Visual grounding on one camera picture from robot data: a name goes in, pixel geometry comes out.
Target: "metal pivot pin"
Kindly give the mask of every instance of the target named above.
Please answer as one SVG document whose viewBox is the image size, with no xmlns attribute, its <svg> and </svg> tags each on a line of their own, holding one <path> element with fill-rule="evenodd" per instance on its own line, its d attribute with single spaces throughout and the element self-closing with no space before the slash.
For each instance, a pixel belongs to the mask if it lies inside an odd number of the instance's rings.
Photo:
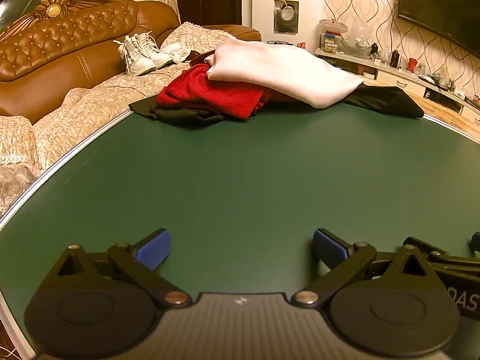
<svg viewBox="0 0 480 360">
<path fill-rule="evenodd" d="M 171 291 L 165 295 L 165 300 L 170 304 L 183 304 L 188 300 L 188 295 L 183 291 Z"/>
<path fill-rule="evenodd" d="M 295 295 L 295 300 L 303 304 L 312 304 L 318 300 L 318 295 L 313 291 L 300 291 Z"/>
</svg>

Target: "bottle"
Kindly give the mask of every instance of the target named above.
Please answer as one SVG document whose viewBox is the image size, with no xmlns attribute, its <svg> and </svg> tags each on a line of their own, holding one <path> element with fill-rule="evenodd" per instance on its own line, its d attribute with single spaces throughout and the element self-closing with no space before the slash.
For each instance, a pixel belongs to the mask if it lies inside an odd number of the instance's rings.
<svg viewBox="0 0 480 360">
<path fill-rule="evenodd" d="M 423 63 L 417 64 L 417 66 L 413 69 L 417 76 L 424 76 L 425 75 L 425 65 Z"/>
<path fill-rule="evenodd" d="M 455 81 L 453 81 L 452 79 L 448 80 L 448 90 L 450 92 L 455 91 Z"/>
<path fill-rule="evenodd" d="M 378 46 L 377 46 L 377 43 L 374 43 L 374 44 L 371 45 L 370 55 L 376 54 L 377 52 L 378 52 Z"/>
<path fill-rule="evenodd" d="M 392 52 L 392 59 L 390 61 L 390 66 L 392 68 L 398 68 L 398 62 L 400 60 L 400 53 L 398 52 L 397 49 L 395 49 L 393 52 Z"/>
</svg>

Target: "drawer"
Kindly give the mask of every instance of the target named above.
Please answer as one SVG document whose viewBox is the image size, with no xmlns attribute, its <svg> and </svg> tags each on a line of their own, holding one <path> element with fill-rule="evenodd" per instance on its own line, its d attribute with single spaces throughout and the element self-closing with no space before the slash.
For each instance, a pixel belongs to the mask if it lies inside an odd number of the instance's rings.
<svg viewBox="0 0 480 360">
<path fill-rule="evenodd" d="M 423 95 L 425 94 L 425 87 L 423 85 L 417 84 L 416 82 L 410 81 L 409 79 L 404 79 L 403 77 L 396 76 L 395 74 L 387 73 L 383 70 L 378 70 L 377 80 L 381 83 L 398 86 L 399 88 L 402 88 L 405 92 L 410 92 L 414 95 L 419 95 L 423 97 Z"/>
<path fill-rule="evenodd" d="M 460 115 L 462 115 L 465 119 L 468 119 L 471 122 L 474 122 L 480 126 L 480 115 L 477 114 L 475 111 L 472 111 L 470 108 L 463 106 Z"/>
</svg>

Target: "brown leather sofa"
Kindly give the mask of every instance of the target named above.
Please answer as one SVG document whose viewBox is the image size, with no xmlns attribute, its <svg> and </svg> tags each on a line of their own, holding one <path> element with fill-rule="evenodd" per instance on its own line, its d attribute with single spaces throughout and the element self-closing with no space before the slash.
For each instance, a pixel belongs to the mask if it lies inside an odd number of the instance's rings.
<svg viewBox="0 0 480 360">
<path fill-rule="evenodd" d="M 178 26 L 174 11 L 158 1 L 45 0 L 0 34 L 0 115 L 34 124 L 70 89 L 93 88 L 125 71 L 112 40 L 152 31 L 160 45 Z M 239 25 L 207 28 L 261 40 Z"/>
</svg>

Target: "white cloth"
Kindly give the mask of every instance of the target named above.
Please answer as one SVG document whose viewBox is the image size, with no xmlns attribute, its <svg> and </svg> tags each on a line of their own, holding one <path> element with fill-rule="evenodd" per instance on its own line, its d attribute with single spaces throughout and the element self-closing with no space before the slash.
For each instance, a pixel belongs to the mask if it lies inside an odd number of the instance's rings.
<svg viewBox="0 0 480 360">
<path fill-rule="evenodd" d="M 215 64 L 215 54 L 209 55 L 207 58 L 205 58 L 205 63 L 213 66 Z"/>
<path fill-rule="evenodd" d="M 180 43 L 167 44 L 160 47 L 160 51 L 171 57 L 175 64 L 183 62 L 191 52 L 189 48 L 183 47 Z"/>
<path fill-rule="evenodd" d="M 342 100 L 363 82 L 305 49 L 238 39 L 227 39 L 217 47 L 207 76 L 213 81 L 262 85 L 314 108 Z"/>
</svg>

